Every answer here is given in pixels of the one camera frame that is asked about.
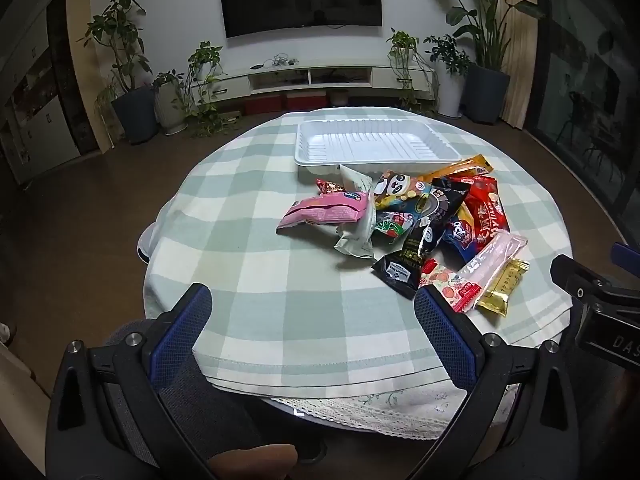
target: glass sliding door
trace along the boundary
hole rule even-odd
[[[640,242],[640,44],[616,0],[546,0],[527,129]]]

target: white plastic tray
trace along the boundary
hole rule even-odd
[[[295,161],[314,174],[339,164],[362,173],[385,170],[428,173],[461,160],[427,124],[413,119],[341,119],[298,125]]]

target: red storage box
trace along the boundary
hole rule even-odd
[[[286,93],[286,108],[291,112],[302,112],[304,110],[317,110],[326,108],[326,91],[297,91]]]
[[[260,95],[257,97],[248,97],[244,100],[244,114],[265,114],[267,112],[282,111],[282,96],[276,95]]]

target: white snack package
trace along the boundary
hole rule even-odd
[[[346,191],[360,191],[369,194],[369,202],[364,216],[357,222],[340,224],[340,239],[334,248],[342,254],[357,258],[374,258],[371,235],[376,226],[376,204],[373,194],[373,179],[359,171],[340,166],[342,186]]]
[[[478,298],[491,285],[507,262],[514,258],[525,245],[527,245],[525,237],[514,235],[507,231],[498,231],[494,239],[460,269],[459,276],[470,282],[477,283],[482,288],[476,298],[468,304],[465,312],[475,306]]]

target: pink ice pop wrapper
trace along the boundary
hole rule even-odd
[[[357,222],[367,210],[368,194],[335,191],[296,202],[276,229],[308,224],[344,224]]]

